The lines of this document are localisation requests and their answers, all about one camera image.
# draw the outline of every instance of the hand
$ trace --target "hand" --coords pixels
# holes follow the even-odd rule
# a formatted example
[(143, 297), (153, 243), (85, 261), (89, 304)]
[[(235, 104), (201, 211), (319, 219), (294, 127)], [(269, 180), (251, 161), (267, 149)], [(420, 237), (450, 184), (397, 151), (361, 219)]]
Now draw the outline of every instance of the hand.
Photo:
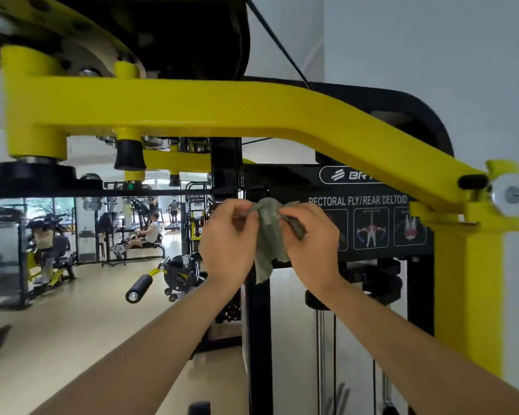
[(320, 298), (342, 280), (338, 272), (340, 231), (313, 203), (283, 207), (279, 213), (297, 218), (307, 231), (304, 238), (298, 240), (291, 225), (284, 220), (279, 221), (292, 267), (305, 287)]
[(215, 209), (202, 229), (199, 250), (208, 280), (228, 282), (231, 288), (238, 289), (250, 272), (260, 227), (258, 212), (248, 214), (251, 206), (247, 200), (228, 199)]

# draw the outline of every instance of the forearm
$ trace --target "forearm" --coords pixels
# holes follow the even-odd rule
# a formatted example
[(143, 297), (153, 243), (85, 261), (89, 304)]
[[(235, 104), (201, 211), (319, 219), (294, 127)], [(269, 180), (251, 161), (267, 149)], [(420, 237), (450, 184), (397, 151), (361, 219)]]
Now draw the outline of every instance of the forearm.
[(32, 415), (153, 415), (238, 287), (206, 281), (56, 393)]
[(519, 414), (519, 391), (346, 281), (320, 294), (418, 415)]

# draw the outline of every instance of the cleaning rag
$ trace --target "cleaning rag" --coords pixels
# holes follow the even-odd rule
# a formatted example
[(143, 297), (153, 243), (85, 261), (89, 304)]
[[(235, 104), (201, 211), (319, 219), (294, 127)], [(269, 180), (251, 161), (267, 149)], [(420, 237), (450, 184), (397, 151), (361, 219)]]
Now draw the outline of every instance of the cleaning rag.
[(258, 230), (256, 245), (256, 284), (261, 284), (269, 279), (271, 272), (273, 272), (272, 261), (274, 259), (280, 262), (288, 262), (291, 260), (284, 247), (283, 233), (279, 226), (279, 219), (288, 221), (298, 239), (302, 240), (304, 238), (306, 234), (304, 225), (296, 218), (287, 217), (278, 212), (281, 207), (297, 204), (299, 204), (298, 201), (282, 205), (275, 198), (268, 197), (262, 198), (250, 208), (250, 211), (257, 211), (260, 215), (260, 229)]

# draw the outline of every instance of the left hand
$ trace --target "left hand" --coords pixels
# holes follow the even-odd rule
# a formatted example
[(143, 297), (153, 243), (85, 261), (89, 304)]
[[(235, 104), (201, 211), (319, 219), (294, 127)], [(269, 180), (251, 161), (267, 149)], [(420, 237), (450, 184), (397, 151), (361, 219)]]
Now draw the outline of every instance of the left hand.
[(202, 229), (200, 255), (208, 280), (238, 289), (252, 268), (260, 227), (257, 211), (248, 214), (252, 203), (227, 199), (213, 212)]

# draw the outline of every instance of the beige tile floor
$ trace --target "beige tile floor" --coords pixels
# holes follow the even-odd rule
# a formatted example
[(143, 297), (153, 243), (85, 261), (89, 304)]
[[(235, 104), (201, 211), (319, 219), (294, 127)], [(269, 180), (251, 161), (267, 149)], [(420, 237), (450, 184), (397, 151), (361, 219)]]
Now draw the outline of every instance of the beige tile floor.
[[(167, 255), (180, 253), (177, 237), (164, 237)], [(161, 279), (140, 303), (125, 301), (127, 289), (156, 263), (82, 265), (75, 268), (75, 282), (37, 298), (27, 310), (0, 312), (0, 326), (13, 326), (0, 350), (0, 415), (28, 414), (166, 310)], [(242, 349), (213, 351), (188, 362), (158, 414), (184, 415), (191, 402), (209, 400), (214, 415), (242, 415), (246, 393)]]

